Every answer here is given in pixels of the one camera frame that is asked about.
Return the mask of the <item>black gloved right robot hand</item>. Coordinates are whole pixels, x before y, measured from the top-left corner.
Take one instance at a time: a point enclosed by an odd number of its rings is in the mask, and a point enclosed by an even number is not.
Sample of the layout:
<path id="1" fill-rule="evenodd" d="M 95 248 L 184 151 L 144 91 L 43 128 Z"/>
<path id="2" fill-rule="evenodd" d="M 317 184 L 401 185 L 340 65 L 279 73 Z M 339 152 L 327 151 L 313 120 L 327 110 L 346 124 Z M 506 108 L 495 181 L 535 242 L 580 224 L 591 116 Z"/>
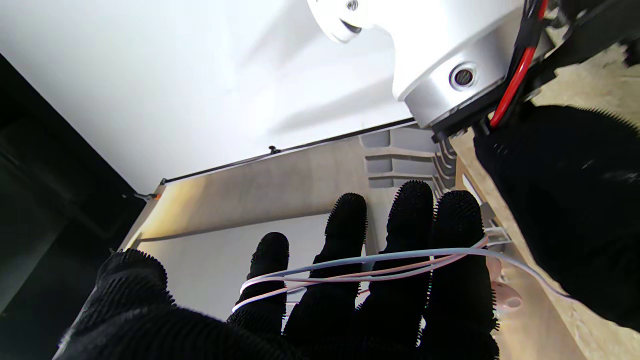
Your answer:
<path id="1" fill-rule="evenodd" d="M 528 105 L 475 153 L 535 263 L 570 297 L 640 329 L 639 128 L 601 109 Z"/>

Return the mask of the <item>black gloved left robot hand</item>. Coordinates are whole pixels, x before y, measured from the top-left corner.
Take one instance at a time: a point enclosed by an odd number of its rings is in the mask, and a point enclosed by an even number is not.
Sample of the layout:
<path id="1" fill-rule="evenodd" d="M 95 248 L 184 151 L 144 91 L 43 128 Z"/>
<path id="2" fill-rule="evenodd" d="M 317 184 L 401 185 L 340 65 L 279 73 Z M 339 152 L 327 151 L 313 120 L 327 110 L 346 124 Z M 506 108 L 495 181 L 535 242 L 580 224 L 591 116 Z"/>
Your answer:
<path id="1" fill-rule="evenodd" d="M 327 218 L 313 264 L 361 255 L 367 204 L 343 194 Z M 485 235 L 466 190 L 434 207 L 430 185 L 405 182 L 395 195 L 380 255 L 471 248 Z M 284 330 L 285 293 L 243 305 L 226 321 L 176 305 L 166 271 L 136 249 L 112 253 L 55 354 L 60 360 L 498 360 L 498 328 L 486 257 L 466 255 L 433 272 L 370 283 L 307 287 Z"/>

